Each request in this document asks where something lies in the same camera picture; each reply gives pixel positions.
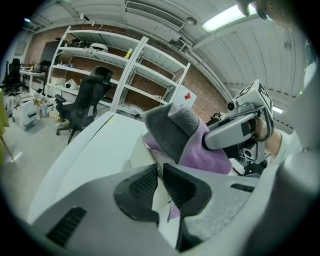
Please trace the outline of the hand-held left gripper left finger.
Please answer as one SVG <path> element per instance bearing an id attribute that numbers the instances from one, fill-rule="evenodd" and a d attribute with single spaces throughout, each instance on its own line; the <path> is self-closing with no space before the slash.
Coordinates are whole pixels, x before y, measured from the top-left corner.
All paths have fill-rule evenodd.
<path id="1" fill-rule="evenodd" d="M 156 164 L 91 180 L 32 224 L 55 253 L 174 253 L 152 209 Z"/>

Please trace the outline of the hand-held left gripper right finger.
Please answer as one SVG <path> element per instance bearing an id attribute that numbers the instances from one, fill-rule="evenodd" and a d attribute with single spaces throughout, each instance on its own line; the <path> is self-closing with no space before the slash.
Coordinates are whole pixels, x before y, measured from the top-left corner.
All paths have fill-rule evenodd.
<path id="1" fill-rule="evenodd" d="M 175 249 L 189 250 L 221 232 L 243 208 L 256 177 L 232 176 L 180 165 L 163 165 L 163 184 L 171 198 L 169 220 L 179 219 Z"/>

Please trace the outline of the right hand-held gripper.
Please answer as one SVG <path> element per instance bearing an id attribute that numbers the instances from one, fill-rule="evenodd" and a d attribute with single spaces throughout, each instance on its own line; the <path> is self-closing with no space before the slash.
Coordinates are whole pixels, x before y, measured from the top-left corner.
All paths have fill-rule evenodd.
<path id="1" fill-rule="evenodd" d="M 240 157 L 255 164 L 263 162 L 269 154 L 265 144 L 274 131 L 273 101 L 257 79 L 243 88 L 227 104 L 227 117 L 208 126 L 204 147 L 223 149 L 228 159 Z M 256 117 L 264 118 L 266 135 L 256 134 Z"/>

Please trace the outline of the purple and grey sock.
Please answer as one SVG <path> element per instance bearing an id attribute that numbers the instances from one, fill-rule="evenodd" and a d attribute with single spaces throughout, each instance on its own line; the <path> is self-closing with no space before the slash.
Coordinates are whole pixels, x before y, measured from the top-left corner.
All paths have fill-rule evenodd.
<path id="1" fill-rule="evenodd" d="M 143 120 L 148 130 L 143 141 L 174 161 L 164 164 L 221 175 L 230 173 L 232 164 L 225 152 L 203 146 L 209 129 L 190 109 L 170 103 L 148 110 Z"/>

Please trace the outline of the person's right forearm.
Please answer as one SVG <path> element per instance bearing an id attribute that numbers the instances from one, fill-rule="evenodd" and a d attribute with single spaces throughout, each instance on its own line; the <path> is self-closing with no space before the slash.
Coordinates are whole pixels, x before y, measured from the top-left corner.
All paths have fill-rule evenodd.
<path id="1" fill-rule="evenodd" d="M 268 165 L 279 165 L 295 151 L 295 146 L 295 133 L 287 134 L 282 130 L 274 129 L 272 135 L 265 142 L 265 150 L 269 153 Z"/>

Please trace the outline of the white box with red mark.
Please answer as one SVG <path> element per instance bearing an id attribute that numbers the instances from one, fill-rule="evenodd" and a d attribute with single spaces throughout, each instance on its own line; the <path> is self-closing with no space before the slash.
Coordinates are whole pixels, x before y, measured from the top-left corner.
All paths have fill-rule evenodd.
<path id="1" fill-rule="evenodd" d="M 191 109 L 196 99 L 197 95 L 181 84 L 173 97 L 172 102 L 175 106 Z"/>

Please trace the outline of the person's right hand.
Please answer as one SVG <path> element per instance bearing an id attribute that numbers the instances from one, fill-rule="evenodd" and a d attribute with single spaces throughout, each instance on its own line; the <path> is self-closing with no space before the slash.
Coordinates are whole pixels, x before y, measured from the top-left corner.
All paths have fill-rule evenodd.
<path id="1" fill-rule="evenodd" d="M 260 117 L 255 116 L 255 138 L 259 141 L 265 142 L 268 139 L 268 126 L 267 123 Z"/>

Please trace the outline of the white table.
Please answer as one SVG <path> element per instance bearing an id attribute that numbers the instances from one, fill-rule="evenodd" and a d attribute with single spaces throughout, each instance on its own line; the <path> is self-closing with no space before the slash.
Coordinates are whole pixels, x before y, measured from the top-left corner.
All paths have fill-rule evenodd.
<path id="1" fill-rule="evenodd" d="M 87 182 L 132 170 L 130 156 L 145 131 L 141 121 L 112 112 L 100 116 L 70 142 L 51 166 L 30 206 L 27 222 L 33 226 L 45 210 Z M 255 225 L 263 210 L 262 197 L 252 192 L 231 222 Z"/>

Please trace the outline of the person's striped white shirt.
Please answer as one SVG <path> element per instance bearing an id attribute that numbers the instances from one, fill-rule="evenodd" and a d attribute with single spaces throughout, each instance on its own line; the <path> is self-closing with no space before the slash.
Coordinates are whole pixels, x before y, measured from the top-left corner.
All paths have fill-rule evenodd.
<path id="1" fill-rule="evenodd" d="M 268 166 L 276 171 L 272 190 L 252 233 L 267 252 L 282 243 L 299 243 L 320 210 L 320 57 L 310 41 L 305 52 L 304 88 L 287 112 L 295 133 L 295 151 L 280 164 Z"/>

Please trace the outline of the black mesh office chair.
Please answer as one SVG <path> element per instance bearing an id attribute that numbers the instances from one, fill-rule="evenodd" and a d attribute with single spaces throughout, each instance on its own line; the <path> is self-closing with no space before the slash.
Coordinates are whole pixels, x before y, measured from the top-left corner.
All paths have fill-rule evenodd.
<path id="1" fill-rule="evenodd" d="M 67 100 L 59 94 L 54 96 L 60 119 L 69 122 L 68 125 L 57 128 L 57 136 L 60 135 L 60 131 L 69 130 L 67 142 L 70 143 L 76 132 L 83 131 L 95 120 L 98 103 L 113 86 L 112 76 L 112 70 L 97 66 L 82 80 L 73 103 L 66 104 Z"/>

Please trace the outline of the white metal shelving rack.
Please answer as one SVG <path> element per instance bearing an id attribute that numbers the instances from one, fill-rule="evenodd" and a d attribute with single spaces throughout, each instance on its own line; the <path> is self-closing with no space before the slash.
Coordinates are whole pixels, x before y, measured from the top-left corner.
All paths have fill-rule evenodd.
<path id="1" fill-rule="evenodd" d="M 104 52 L 101 50 L 80 47 L 62 47 L 62 42 L 68 34 L 72 34 L 74 37 L 78 38 L 81 41 L 89 43 L 93 42 L 95 44 L 105 45 L 108 48 L 115 48 L 121 51 L 126 50 L 127 52 L 129 52 L 130 49 L 133 49 L 133 51 L 131 52 L 130 58 L 126 58 L 115 55 L 108 51 Z M 65 70 L 67 72 L 79 73 L 86 76 L 90 75 L 89 71 L 71 67 L 70 63 L 68 65 L 55 63 L 57 56 L 61 54 L 69 54 L 71 57 L 76 56 L 81 58 L 87 58 L 90 60 L 99 61 L 123 68 L 120 80 L 110 80 L 111 83 L 116 84 L 116 90 L 112 102 L 102 102 L 101 104 L 110 107 L 110 110 L 112 112 L 122 111 L 131 115 L 135 115 L 136 113 L 132 112 L 128 105 L 121 103 L 121 95 L 125 88 L 131 88 L 130 85 L 126 84 L 127 78 L 130 76 L 131 70 L 134 68 L 134 64 L 136 63 L 136 60 L 140 56 L 148 40 L 149 39 L 145 36 L 143 36 L 142 39 L 137 40 L 122 34 L 112 32 L 84 29 L 72 30 L 71 27 L 68 27 L 53 55 L 53 60 L 49 68 L 47 82 L 45 86 L 45 95 L 49 95 L 49 87 L 74 95 L 77 95 L 79 92 L 76 89 L 68 89 L 64 88 L 62 85 L 56 85 L 52 83 L 52 69 Z"/>
<path id="2" fill-rule="evenodd" d="M 115 113 L 133 117 L 173 103 L 173 97 L 180 85 L 183 85 L 190 66 L 147 41 L 125 82 L 130 85 L 130 89 L 125 88 L 120 98 L 120 102 L 129 106 L 135 115 L 122 111 Z"/>

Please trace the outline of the clear plastic crate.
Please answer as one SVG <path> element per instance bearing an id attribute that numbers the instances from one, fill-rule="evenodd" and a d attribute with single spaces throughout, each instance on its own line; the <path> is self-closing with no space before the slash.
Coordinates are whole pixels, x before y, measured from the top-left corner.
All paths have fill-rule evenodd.
<path id="1" fill-rule="evenodd" d="M 37 108 L 34 100 L 29 100 L 12 109 L 12 120 L 25 131 L 37 123 Z"/>

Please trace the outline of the ceiling light panel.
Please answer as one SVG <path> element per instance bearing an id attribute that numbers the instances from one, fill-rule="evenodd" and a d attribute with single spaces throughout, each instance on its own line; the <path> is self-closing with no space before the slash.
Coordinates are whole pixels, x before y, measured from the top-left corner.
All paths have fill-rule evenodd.
<path id="1" fill-rule="evenodd" d="M 201 25 L 201 27 L 207 32 L 212 33 L 230 24 L 234 24 L 238 21 L 243 21 L 248 17 L 253 17 L 257 15 L 255 8 L 249 4 L 248 6 L 249 15 L 244 15 L 237 5 L 233 5 L 226 10 L 216 14 L 214 17 L 207 20 Z"/>

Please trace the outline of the ceiling air conditioner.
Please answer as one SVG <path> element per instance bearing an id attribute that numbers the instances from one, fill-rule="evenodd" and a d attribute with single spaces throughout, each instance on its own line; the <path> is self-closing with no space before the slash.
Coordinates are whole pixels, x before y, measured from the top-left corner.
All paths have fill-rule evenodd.
<path id="1" fill-rule="evenodd" d="M 166 43 L 178 41 L 185 22 L 153 5 L 126 1 L 125 22 L 128 27 L 152 35 Z"/>

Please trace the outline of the white round device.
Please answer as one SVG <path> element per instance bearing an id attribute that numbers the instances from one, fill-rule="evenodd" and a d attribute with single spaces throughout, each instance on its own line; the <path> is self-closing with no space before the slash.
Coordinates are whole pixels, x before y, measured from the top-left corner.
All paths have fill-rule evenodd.
<path id="1" fill-rule="evenodd" d="M 92 43 L 90 45 L 91 48 L 94 50 L 102 51 L 102 52 L 108 52 L 108 47 L 102 43 Z"/>

